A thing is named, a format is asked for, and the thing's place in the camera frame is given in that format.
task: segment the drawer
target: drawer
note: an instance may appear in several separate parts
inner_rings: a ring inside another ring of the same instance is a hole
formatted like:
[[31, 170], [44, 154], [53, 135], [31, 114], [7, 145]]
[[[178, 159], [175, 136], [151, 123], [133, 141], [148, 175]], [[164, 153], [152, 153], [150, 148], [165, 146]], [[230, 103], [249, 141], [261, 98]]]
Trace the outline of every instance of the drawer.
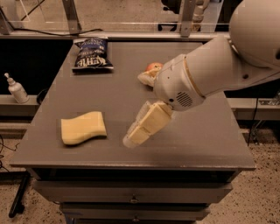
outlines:
[[69, 218], [126, 221], [201, 221], [209, 209], [182, 204], [61, 204], [61, 212]]
[[218, 203], [231, 190], [222, 183], [36, 181], [34, 189], [50, 201], [114, 203]]

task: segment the table surface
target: table surface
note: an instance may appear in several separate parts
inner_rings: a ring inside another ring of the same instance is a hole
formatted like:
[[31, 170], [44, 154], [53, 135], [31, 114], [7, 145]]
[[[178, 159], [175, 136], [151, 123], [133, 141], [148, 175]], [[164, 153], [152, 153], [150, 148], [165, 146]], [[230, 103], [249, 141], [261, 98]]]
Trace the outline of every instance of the table surface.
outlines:
[[[224, 94], [216, 94], [173, 120], [140, 147], [128, 149], [123, 137], [142, 105], [157, 98], [137, 76], [154, 61], [167, 62], [200, 43], [109, 42], [111, 72], [76, 74], [79, 49], [73, 45], [31, 126], [13, 166], [85, 169], [253, 170], [255, 162]], [[107, 138], [77, 146], [61, 140], [60, 119], [101, 111]]]

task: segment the cable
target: cable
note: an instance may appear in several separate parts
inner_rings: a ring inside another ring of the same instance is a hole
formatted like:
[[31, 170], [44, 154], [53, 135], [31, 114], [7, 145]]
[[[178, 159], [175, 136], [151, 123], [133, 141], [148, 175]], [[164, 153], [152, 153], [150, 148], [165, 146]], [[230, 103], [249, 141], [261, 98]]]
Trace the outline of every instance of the cable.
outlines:
[[29, 16], [30, 14], [32, 14], [38, 7], [41, 7], [40, 5], [44, 2], [45, 0], [42, 0], [41, 2], [38, 1], [38, 4], [35, 5], [35, 7], [33, 9], [31, 9], [24, 17], [22, 17], [20, 19], [20, 21], [24, 21], [24, 19], [27, 18], [27, 16]]
[[48, 32], [48, 31], [39, 31], [39, 30], [33, 30], [33, 29], [25, 29], [25, 28], [13, 28], [14, 31], [27, 31], [27, 32], [39, 32], [47, 35], [52, 35], [52, 36], [60, 36], [60, 37], [66, 37], [66, 36], [76, 36], [79, 34], [87, 33], [87, 32], [102, 32], [102, 29], [92, 29], [88, 31], [81, 31], [81, 32], [76, 32], [76, 33], [69, 33], [69, 34], [58, 34], [58, 33], [53, 33], [53, 32]]
[[249, 144], [250, 144], [250, 139], [251, 139], [251, 135], [252, 135], [252, 129], [253, 129], [254, 121], [255, 121], [255, 118], [256, 118], [256, 111], [257, 111], [258, 102], [259, 102], [259, 97], [257, 97], [256, 101], [255, 101], [255, 110], [254, 110], [253, 118], [251, 120], [250, 131], [248, 133], [247, 146], [249, 146]]
[[37, 98], [36, 98], [36, 102], [37, 104], [41, 104], [43, 102], [43, 100], [45, 99], [46, 97], [46, 94], [47, 94], [47, 91], [49, 90], [49, 88], [44, 88], [43, 90], [41, 90], [38, 95], [37, 95]]
[[0, 140], [1, 140], [0, 144], [2, 145], [1, 146], [1, 150], [0, 150], [0, 170], [4, 169], [7, 172], [9, 172], [9, 170], [6, 167], [3, 166], [3, 162], [1, 161], [1, 159], [4, 158], [4, 155], [1, 155], [1, 152], [3, 151], [4, 148], [6, 148], [6, 149], [8, 149], [10, 151], [16, 151], [17, 148], [18, 148], [19, 143], [16, 144], [15, 149], [12, 149], [12, 148], [10, 148], [10, 147], [8, 147], [8, 146], [6, 146], [4, 144], [4, 139], [3, 139], [3, 137], [1, 135], [0, 135]]

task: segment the bottle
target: bottle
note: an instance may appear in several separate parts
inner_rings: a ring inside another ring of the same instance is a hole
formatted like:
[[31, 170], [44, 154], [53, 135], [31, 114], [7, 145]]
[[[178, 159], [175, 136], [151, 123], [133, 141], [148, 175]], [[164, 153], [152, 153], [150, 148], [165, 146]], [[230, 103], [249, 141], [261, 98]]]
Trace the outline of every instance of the bottle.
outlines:
[[14, 98], [16, 99], [17, 102], [19, 103], [24, 103], [27, 102], [29, 100], [29, 96], [26, 93], [25, 89], [23, 88], [23, 86], [18, 83], [15, 82], [8, 73], [5, 73], [4, 76], [7, 78], [7, 81], [9, 83], [9, 91], [10, 93], [14, 96]]

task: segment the yellow sponge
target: yellow sponge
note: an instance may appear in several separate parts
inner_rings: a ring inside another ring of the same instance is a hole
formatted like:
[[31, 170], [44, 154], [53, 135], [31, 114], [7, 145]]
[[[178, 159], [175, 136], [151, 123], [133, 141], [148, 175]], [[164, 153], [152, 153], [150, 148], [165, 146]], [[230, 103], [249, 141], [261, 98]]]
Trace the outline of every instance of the yellow sponge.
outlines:
[[91, 137], [106, 136], [102, 112], [94, 111], [73, 119], [61, 119], [64, 144], [80, 144]]

